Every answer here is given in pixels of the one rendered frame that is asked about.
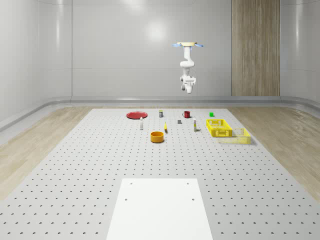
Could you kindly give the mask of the drone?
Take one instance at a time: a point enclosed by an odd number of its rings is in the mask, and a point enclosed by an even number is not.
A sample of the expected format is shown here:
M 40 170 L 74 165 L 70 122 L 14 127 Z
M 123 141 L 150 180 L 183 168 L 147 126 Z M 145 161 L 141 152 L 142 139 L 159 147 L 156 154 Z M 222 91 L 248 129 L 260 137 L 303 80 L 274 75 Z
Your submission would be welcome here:
M 199 44 L 197 42 L 177 42 L 177 43 L 174 43 L 172 44 L 173 47 L 203 47 L 202 44 Z

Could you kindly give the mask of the white board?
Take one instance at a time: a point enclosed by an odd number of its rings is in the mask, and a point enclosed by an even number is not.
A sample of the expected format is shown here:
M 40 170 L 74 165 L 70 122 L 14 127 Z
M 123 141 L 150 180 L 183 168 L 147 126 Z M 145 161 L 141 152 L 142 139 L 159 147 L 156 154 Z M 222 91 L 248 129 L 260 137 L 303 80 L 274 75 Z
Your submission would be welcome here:
M 213 240 L 195 178 L 124 178 L 106 240 Z

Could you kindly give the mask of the yellow bowl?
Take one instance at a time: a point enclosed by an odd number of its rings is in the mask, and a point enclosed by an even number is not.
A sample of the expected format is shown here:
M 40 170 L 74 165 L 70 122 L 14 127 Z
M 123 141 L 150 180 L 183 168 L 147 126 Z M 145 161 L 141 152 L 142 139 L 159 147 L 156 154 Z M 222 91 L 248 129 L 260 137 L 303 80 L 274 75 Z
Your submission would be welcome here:
M 153 143 L 162 143 L 164 141 L 164 133 L 161 131 L 153 131 L 150 133 L 150 141 Z

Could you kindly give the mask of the red plate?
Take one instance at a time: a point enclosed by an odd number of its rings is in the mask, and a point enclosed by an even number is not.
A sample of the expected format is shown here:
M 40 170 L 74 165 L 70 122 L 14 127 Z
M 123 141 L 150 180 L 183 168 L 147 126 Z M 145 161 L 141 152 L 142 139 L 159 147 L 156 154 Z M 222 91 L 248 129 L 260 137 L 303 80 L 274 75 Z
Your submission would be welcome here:
M 132 111 L 126 114 L 127 118 L 133 119 L 133 120 L 139 120 L 140 118 L 146 118 L 148 114 L 146 112 L 142 111 Z

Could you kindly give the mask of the yellow basket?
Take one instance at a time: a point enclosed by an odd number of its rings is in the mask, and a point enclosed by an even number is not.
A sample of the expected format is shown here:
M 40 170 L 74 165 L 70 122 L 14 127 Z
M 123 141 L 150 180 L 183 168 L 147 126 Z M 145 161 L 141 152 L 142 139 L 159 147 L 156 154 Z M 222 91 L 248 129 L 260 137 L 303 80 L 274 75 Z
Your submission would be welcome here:
M 205 123 L 212 137 L 232 137 L 232 128 L 224 119 L 207 119 Z

